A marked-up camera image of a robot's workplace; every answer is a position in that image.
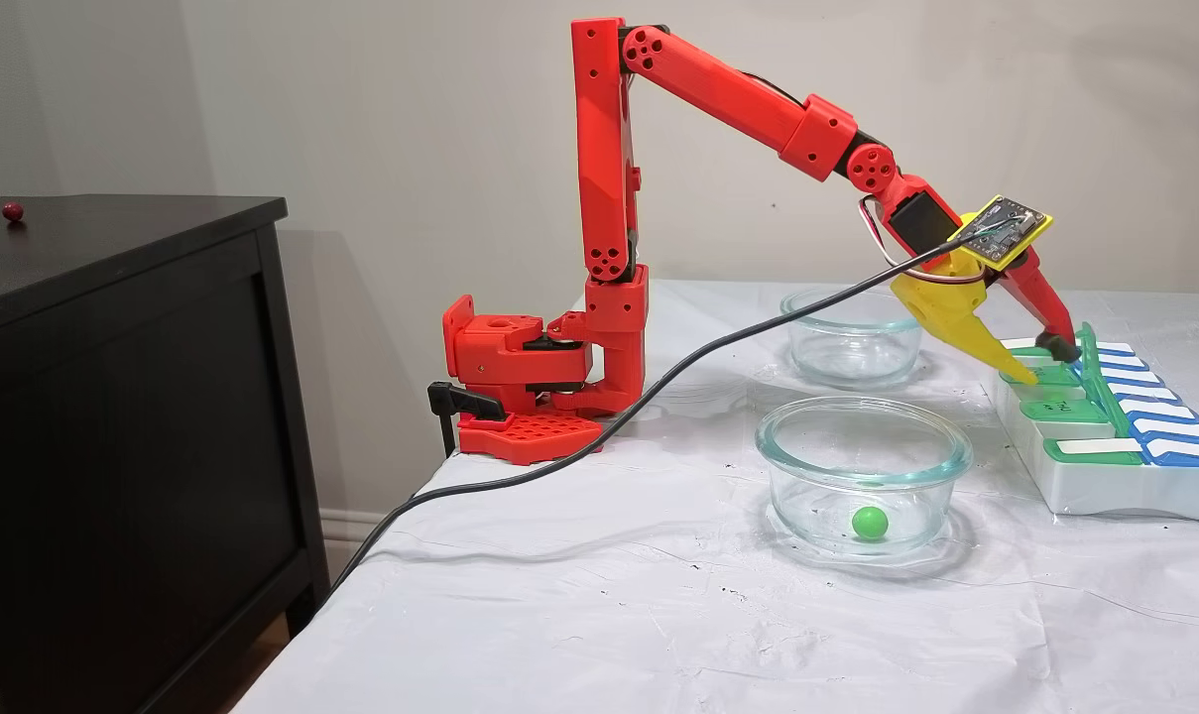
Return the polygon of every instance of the baseboard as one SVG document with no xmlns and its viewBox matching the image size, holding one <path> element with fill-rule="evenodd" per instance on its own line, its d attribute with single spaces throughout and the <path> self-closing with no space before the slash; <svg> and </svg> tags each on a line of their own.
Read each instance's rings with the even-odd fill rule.
<svg viewBox="0 0 1199 714">
<path fill-rule="evenodd" d="M 330 577 L 335 578 L 351 559 L 364 538 L 382 520 L 381 514 L 364 511 L 339 511 L 336 508 L 323 508 L 321 533 L 326 542 L 326 563 Z"/>
</svg>

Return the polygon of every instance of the robotic arm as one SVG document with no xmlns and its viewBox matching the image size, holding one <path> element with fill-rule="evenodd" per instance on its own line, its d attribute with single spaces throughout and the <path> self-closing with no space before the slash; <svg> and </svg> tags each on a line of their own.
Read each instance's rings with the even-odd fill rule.
<svg viewBox="0 0 1199 714">
<path fill-rule="evenodd" d="M 874 204 L 880 224 L 911 256 L 938 247 L 962 227 L 962 217 L 928 182 L 899 170 L 888 145 L 821 96 L 797 101 L 663 25 L 577 20 L 572 48 L 586 308 L 565 312 L 543 328 L 540 317 L 476 316 L 469 295 L 450 307 L 450 376 L 507 412 L 504 420 L 464 413 L 458 424 L 464 452 L 517 464 L 571 454 L 598 433 L 598 425 L 584 416 L 622 410 L 643 390 L 647 266 L 634 262 L 639 168 L 629 137 L 629 83 L 635 76 L 769 145 L 814 180 L 845 178 L 864 193 L 861 210 L 869 226 L 875 226 L 868 212 Z M 926 263 L 922 271 L 894 280 L 892 289 L 935 337 L 1017 379 L 1035 380 L 974 316 L 986 288 L 1000 281 L 1044 325 L 1037 344 L 1061 361 L 1078 358 L 1070 313 L 1030 247 L 1053 218 L 999 197 L 968 218 L 981 227 L 1006 215 L 1017 222 L 1011 230 Z M 880 242 L 876 230 L 875 238 Z M 604 378 L 588 384 L 591 346 L 604 349 Z M 438 413 L 447 426 L 448 415 Z"/>
</svg>

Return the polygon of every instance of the red ball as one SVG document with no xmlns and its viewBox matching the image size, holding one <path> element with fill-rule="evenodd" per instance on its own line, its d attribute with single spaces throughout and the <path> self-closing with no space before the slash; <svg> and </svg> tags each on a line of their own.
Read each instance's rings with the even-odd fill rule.
<svg viewBox="0 0 1199 714">
<path fill-rule="evenodd" d="M 5 203 L 0 212 L 4 214 L 5 218 L 18 222 L 26 214 L 26 209 L 22 208 L 22 203 L 13 200 L 12 203 Z"/>
</svg>

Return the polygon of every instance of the red robotic arm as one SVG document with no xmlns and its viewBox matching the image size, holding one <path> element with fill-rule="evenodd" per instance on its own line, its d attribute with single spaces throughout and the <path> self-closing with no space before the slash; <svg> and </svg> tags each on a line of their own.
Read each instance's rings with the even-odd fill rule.
<svg viewBox="0 0 1199 714">
<path fill-rule="evenodd" d="M 517 464 L 571 454 L 598 433 L 584 416 L 622 410 L 643 391 L 647 266 L 634 262 L 639 168 L 631 146 L 629 83 L 635 76 L 754 137 L 815 180 L 835 173 L 846 178 L 875 198 L 881 224 L 911 256 L 938 247 L 960 227 L 960 216 L 928 182 L 899 172 L 887 145 L 858 131 L 849 113 L 821 96 L 809 95 L 799 103 L 662 25 L 626 26 L 621 18 L 577 20 L 572 50 L 589 272 L 585 311 L 565 312 L 543 326 L 540 317 L 476 316 L 471 296 L 450 307 L 445 313 L 450 376 L 507 410 L 505 420 L 464 415 L 458 424 L 464 452 L 487 452 Z M 990 272 L 989 280 L 1002 280 L 1008 293 L 1044 324 L 1046 334 L 1074 344 L 1070 316 L 1038 266 L 1028 247 L 1007 270 Z M 585 380 L 591 346 L 604 352 L 604 376 L 594 384 Z"/>
</svg>

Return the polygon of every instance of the black dresser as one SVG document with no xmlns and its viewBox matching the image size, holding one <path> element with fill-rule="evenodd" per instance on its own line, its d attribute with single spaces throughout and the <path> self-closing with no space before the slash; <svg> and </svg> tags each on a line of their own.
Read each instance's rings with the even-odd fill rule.
<svg viewBox="0 0 1199 714">
<path fill-rule="evenodd" d="M 281 198 L 0 198 L 0 713 L 197 713 L 329 588 Z"/>
</svg>

